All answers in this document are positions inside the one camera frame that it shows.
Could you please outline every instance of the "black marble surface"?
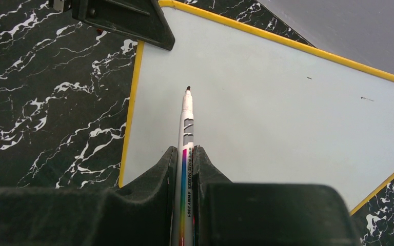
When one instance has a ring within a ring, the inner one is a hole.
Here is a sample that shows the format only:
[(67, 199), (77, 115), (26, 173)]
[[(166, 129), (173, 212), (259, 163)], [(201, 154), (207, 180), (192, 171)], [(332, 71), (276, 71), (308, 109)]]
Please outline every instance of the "black marble surface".
[[(186, 0), (311, 45), (255, 0)], [(0, 186), (116, 187), (136, 41), (0, 0)], [(394, 180), (353, 215), (363, 245), (394, 245)]]

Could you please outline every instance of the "black ink mark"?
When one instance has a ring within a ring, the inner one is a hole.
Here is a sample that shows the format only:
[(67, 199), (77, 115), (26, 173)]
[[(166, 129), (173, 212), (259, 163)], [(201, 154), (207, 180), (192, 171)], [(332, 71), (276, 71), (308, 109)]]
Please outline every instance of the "black ink mark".
[(369, 101), (374, 101), (374, 100), (372, 100), (372, 99), (369, 99), (369, 98), (366, 98), (366, 97), (360, 97), (360, 99), (366, 99), (366, 100), (369, 100)]

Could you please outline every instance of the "yellow border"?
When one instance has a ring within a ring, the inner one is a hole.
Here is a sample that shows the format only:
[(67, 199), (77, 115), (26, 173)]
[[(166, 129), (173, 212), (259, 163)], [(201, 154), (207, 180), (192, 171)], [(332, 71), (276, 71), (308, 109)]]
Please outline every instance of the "yellow border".
[[(345, 65), (350, 68), (354, 68), (357, 70), (360, 70), (365, 73), (372, 74), (374, 76), (389, 80), (394, 82), (394, 75), (369, 67), (364, 64), (360, 64), (358, 62), (348, 60), (346, 58), (340, 57), (338, 55), (334, 55), (331, 53), (328, 53), (326, 51), (298, 43), (296, 41), (290, 40), (288, 38), (278, 36), (276, 34), (264, 31), (262, 29), (256, 28), (249, 26), (244, 23), (240, 23), (237, 21), (234, 21), (232, 19), (187, 5), (183, 4), (177, 1), (173, 0), (159, 0), (158, 1), (159, 6), (161, 7), (171, 7), (175, 9), (182, 10), (184, 12), (194, 14), (209, 20), (212, 20), (214, 22), (221, 23), (226, 26), (230, 26), (236, 29), (239, 29), (244, 32), (248, 32), (251, 34), (254, 34), (259, 37), (266, 38), (268, 40), (307, 52), (309, 54), (330, 60), (332, 62), (338, 63)], [(123, 153), (122, 153), (122, 164), (120, 166), (120, 177), (119, 177), (119, 187), (121, 187), (121, 184), (123, 183), (123, 178), (125, 174), (125, 161), (126, 161), (126, 152), (127, 152), (127, 146), (129, 144), (129, 136), (130, 136), (130, 129), (131, 129), (131, 124), (132, 124), (132, 117), (133, 117), (133, 107), (135, 105), (135, 96), (136, 96), (136, 89), (138, 86), (138, 77), (140, 75), (140, 66), (141, 66), (141, 59), (143, 56), (143, 46), (144, 42), (139, 41), (138, 42), (138, 47), (136, 49), (136, 58), (135, 58), (135, 67), (133, 70), (133, 77), (132, 77), (132, 86), (131, 86), (131, 93), (130, 93), (130, 103), (129, 103), (129, 109), (128, 109), (128, 115), (127, 115), (127, 123), (126, 123), (126, 130), (125, 130), (125, 142), (123, 145)], [(351, 210), (350, 215), (354, 214), (359, 208), (361, 208), (364, 204), (366, 204), (373, 196), (375, 196), (382, 188), (384, 188), (390, 181), (394, 179), (394, 173), (390, 175), (381, 185), (379, 185), (374, 191), (371, 192), (364, 200), (362, 200), (353, 210)]]
[(133, 108), (135, 106), (136, 90), (138, 88), (138, 79), (140, 77), (141, 59), (143, 58), (144, 42), (138, 41), (135, 55), (135, 65), (133, 68), (132, 84), (130, 87), (128, 115), (126, 118), (125, 141), (123, 143), (122, 160), (120, 162), (119, 187), (122, 187), (123, 178), (125, 178), (126, 155), (130, 138), (130, 128), (132, 126)]

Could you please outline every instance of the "whiteboard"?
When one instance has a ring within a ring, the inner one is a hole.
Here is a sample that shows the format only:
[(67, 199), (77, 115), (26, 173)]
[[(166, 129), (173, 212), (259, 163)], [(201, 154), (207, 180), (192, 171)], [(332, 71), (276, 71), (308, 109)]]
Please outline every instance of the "whiteboard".
[(187, 86), (195, 144), (234, 182), (326, 184), (352, 209), (394, 172), (393, 82), (162, 10), (176, 42), (144, 44), (121, 185), (177, 146)]

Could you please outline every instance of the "white marker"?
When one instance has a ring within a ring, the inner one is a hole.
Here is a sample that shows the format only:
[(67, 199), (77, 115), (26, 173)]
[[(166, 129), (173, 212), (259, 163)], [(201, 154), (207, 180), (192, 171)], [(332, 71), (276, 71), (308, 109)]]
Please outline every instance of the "white marker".
[(172, 246), (194, 245), (192, 212), (192, 154), (194, 151), (194, 115), (190, 87), (185, 91), (179, 124), (178, 167), (174, 192)]

